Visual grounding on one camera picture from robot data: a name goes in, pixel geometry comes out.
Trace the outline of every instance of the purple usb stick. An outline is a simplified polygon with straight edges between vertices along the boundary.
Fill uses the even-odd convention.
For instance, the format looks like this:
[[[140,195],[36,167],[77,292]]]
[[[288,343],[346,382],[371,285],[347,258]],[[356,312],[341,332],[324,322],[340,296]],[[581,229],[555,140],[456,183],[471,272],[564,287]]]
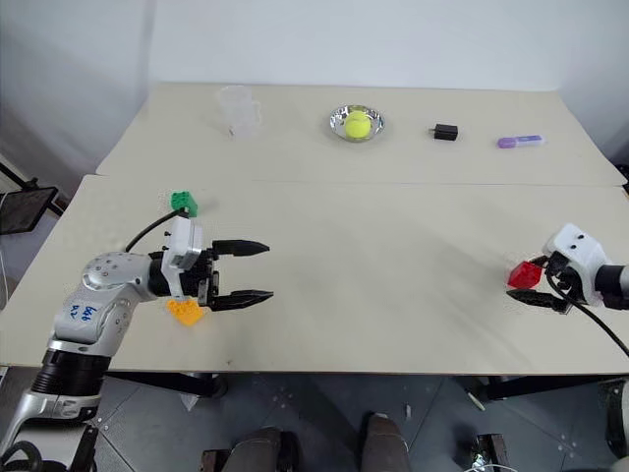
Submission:
[[[513,136],[511,138],[500,138],[498,147],[501,149],[519,148],[521,146],[543,145],[544,139],[541,135]]]

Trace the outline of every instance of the trouser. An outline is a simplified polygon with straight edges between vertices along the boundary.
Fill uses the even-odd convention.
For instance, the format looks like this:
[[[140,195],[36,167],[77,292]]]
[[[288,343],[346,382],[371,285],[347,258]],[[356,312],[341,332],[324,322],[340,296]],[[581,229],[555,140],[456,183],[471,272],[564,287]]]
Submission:
[[[234,447],[223,472],[273,472],[279,449],[278,429],[258,430]],[[397,425],[385,416],[375,414],[370,417],[367,427],[361,472],[385,471],[411,471],[408,447]]]

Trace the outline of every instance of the yellow ball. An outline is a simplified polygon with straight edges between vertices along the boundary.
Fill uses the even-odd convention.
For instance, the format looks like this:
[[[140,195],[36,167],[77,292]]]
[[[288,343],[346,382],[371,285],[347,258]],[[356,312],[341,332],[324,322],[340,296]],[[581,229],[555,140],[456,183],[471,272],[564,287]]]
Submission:
[[[364,111],[352,111],[345,119],[345,134],[349,138],[359,140],[369,135],[372,130],[372,120]]]

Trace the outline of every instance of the table surface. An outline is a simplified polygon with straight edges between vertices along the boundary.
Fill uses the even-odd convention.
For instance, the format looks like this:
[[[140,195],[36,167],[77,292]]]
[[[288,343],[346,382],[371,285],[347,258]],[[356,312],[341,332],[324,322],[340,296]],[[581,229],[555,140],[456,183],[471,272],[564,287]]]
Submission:
[[[554,91],[255,86],[261,133],[234,141],[215,98],[221,87],[155,87],[97,173],[131,179],[169,179],[181,173],[199,185],[209,177],[584,186],[626,182]],[[329,114],[347,103],[378,109],[384,131],[360,144],[333,135]],[[434,140],[428,129],[436,123],[458,125],[458,140]],[[544,135],[547,143],[496,147],[498,138],[532,134]]]
[[[190,188],[86,177],[0,316],[0,362],[38,365],[57,307],[84,264],[123,247],[191,190],[204,243],[271,251],[219,261],[221,291],[273,290],[235,312],[179,324],[140,305],[114,369],[447,374],[589,374],[629,361],[589,319],[519,304],[509,269],[564,222],[629,261],[629,205],[614,187],[227,182]],[[136,247],[163,244],[162,231]],[[596,310],[629,341],[629,317]]]

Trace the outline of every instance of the silver bowl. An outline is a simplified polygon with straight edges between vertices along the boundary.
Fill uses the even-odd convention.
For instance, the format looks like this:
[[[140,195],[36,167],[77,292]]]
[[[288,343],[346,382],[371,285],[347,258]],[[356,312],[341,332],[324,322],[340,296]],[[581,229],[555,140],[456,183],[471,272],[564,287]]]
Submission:
[[[363,111],[370,117],[372,128],[370,129],[370,133],[364,138],[350,138],[345,134],[345,120],[347,119],[347,115],[349,115],[352,111]],[[369,108],[368,106],[343,105],[332,111],[330,114],[330,128],[336,136],[343,138],[345,141],[349,141],[351,143],[362,143],[364,141],[369,141],[384,129],[384,118],[382,118],[382,115],[380,115],[377,110]]]

